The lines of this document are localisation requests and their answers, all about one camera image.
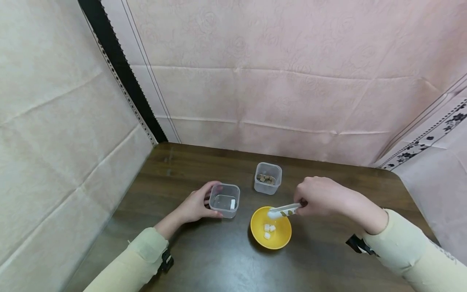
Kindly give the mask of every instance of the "black border trim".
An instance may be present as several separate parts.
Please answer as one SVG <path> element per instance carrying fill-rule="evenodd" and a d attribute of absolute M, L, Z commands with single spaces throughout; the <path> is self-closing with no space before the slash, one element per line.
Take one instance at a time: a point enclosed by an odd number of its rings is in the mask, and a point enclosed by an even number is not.
<path fill-rule="evenodd" d="M 78 3 L 97 35 L 100 45 L 104 48 L 112 66 L 115 68 L 129 97 L 140 112 L 141 117 L 146 122 L 154 138 L 156 138 L 158 143 L 167 142 L 167 136 L 153 115 L 151 107 L 128 64 L 104 7 L 99 0 L 78 0 Z"/>

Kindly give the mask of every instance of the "wrist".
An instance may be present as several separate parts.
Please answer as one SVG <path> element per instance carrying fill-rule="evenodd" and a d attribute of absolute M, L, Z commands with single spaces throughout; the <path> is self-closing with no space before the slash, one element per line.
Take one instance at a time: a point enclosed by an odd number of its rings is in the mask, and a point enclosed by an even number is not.
<path fill-rule="evenodd" d="M 178 226 L 182 226 L 183 224 L 185 224 L 187 221 L 186 217 L 184 216 L 184 213 L 179 210 L 178 208 L 173 210 L 169 215 L 167 215 L 168 217 L 170 216 L 171 220 L 174 222 L 174 224 L 178 225 Z"/>

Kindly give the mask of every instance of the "empty plastic container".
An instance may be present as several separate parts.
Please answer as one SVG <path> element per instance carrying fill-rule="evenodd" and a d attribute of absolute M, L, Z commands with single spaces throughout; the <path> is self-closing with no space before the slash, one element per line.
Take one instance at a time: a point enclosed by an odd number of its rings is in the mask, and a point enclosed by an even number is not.
<path fill-rule="evenodd" d="M 212 187 L 209 197 L 209 207 L 224 215 L 224 218 L 233 218 L 237 214 L 238 204 L 240 202 L 240 189 L 236 185 L 218 184 Z"/>
<path fill-rule="evenodd" d="M 274 185 L 270 185 L 267 183 L 263 183 L 258 180 L 258 174 L 264 174 L 272 176 L 276 183 Z M 274 195 L 281 185 L 282 182 L 282 168 L 279 165 L 270 164 L 266 162 L 261 162 L 256 167 L 255 173 L 255 191 L 262 192 L 268 195 Z"/>

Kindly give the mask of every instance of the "black strap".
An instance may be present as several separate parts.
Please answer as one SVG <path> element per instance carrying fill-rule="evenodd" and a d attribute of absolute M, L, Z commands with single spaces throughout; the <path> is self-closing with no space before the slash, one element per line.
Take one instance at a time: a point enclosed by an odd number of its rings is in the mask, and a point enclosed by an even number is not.
<path fill-rule="evenodd" d="M 347 241 L 346 244 L 350 246 L 356 253 L 367 253 L 369 255 L 376 255 L 376 253 L 367 246 L 363 239 L 358 238 L 355 234 L 352 235 Z"/>
<path fill-rule="evenodd" d="M 166 249 L 162 253 L 162 264 L 159 267 L 159 271 L 163 271 L 164 273 L 167 273 L 173 265 L 174 265 L 174 258 L 170 254 L 170 251 Z"/>

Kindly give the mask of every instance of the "dark brown tabletop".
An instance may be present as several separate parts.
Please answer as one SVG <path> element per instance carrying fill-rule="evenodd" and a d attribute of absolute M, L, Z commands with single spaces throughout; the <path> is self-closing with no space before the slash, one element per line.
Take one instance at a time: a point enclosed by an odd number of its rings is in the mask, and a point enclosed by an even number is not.
<path fill-rule="evenodd" d="M 282 167 L 282 184 L 275 195 L 253 189 L 259 162 Z M 162 143 L 152 151 L 65 291 L 83 291 L 128 246 L 128 240 L 210 180 L 240 188 L 235 218 L 202 219 L 183 226 L 170 242 L 174 266 L 169 273 L 153 277 L 142 291 L 413 291 L 375 256 L 357 254 L 345 245 L 360 229 L 344 217 L 291 216 L 292 238 L 287 246 L 271 251 L 256 243 L 248 229 L 253 212 L 291 203 L 295 187 L 306 176 L 329 177 L 359 191 L 436 240 L 401 180 L 389 171 Z"/>

